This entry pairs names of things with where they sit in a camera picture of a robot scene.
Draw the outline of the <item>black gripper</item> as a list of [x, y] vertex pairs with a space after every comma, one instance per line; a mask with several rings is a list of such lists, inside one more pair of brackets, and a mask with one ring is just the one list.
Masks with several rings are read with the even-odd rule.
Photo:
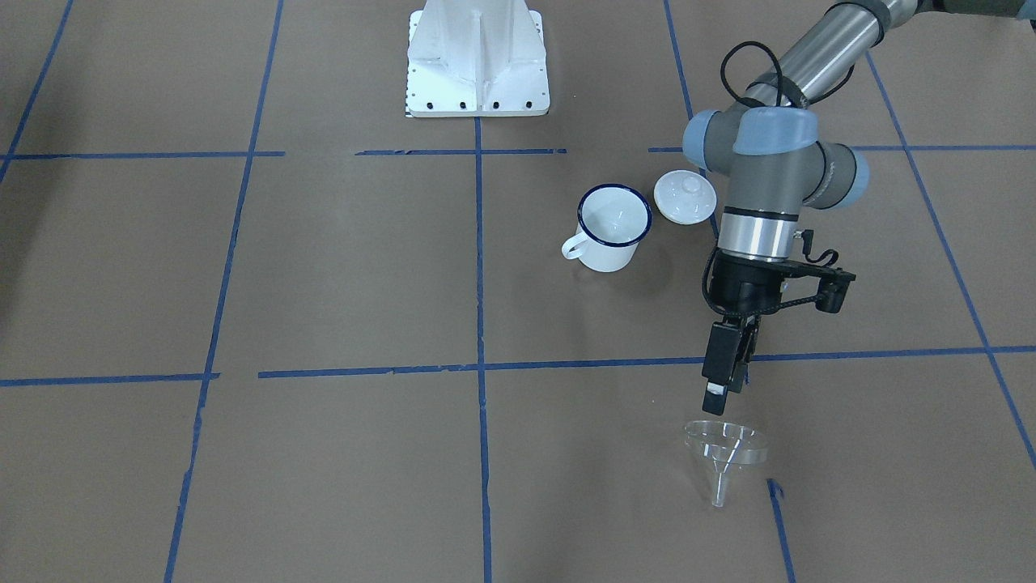
[[729, 393], [741, 393], [754, 357], [761, 318], [782, 309], [788, 279], [784, 261], [755, 261], [715, 249], [711, 255], [709, 300], [721, 317], [711, 326], [702, 375], [703, 412], [722, 415]]

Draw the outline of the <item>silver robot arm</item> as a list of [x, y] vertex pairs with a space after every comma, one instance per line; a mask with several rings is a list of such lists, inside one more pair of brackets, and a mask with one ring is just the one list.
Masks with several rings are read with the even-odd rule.
[[782, 57], [754, 43], [772, 66], [723, 111], [693, 116], [685, 157], [728, 178], [719, 235], [703, 270], [702, 295], [718, 315], [703, 361], [703, 410], [724, 413], [741, 391], [762, 315], [803, 304], [839, 313], [853, 273], [835, 251], [793, 261], [796, 240], [809, 254], [813, 233], [800, 230], [804, 209], [840, 209], [868, 187], [865, 158], [819, 138], [811, 106], [832, 96], [855, 63], [885, 34], [920, 10], [918, 1], [840, 1]]

